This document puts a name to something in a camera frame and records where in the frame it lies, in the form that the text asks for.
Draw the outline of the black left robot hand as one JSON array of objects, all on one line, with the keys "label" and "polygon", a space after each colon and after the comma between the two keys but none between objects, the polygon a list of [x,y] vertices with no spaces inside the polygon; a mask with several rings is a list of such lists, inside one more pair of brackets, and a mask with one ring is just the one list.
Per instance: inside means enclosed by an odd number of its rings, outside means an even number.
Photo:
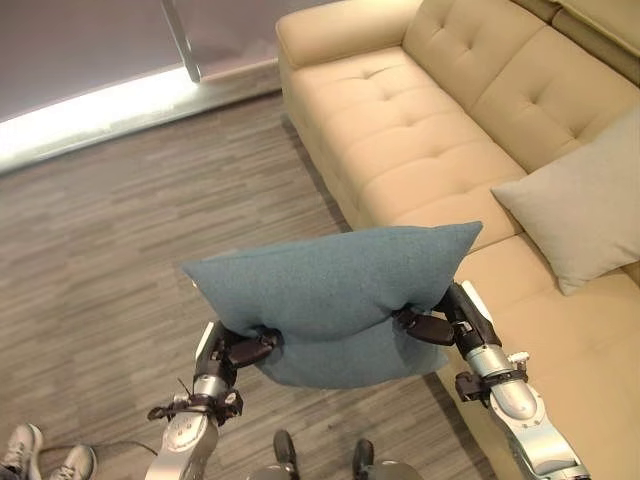
[{"label": "black left robot hand", "polygon": [[235,383],[237,371],[266,359],[281,343],[277,329],[263,328],[257,337],[245,337],[221,322],[209,322],[195,354],[194,379],[213,376]]}]

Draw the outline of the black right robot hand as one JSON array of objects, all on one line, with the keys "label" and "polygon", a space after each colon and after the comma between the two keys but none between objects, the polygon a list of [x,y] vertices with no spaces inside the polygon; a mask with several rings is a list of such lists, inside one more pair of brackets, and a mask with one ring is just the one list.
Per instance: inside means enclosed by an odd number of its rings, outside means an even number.
[{"label": "black right robot hand", "polygon": [[502,346],[493,323],[459,283],[447,288],[432,312],[443,314],[444,319],[413,306],[394,311],[392,317],[410,337],[439,346],[455,345],[463,359],[478,348]]}]

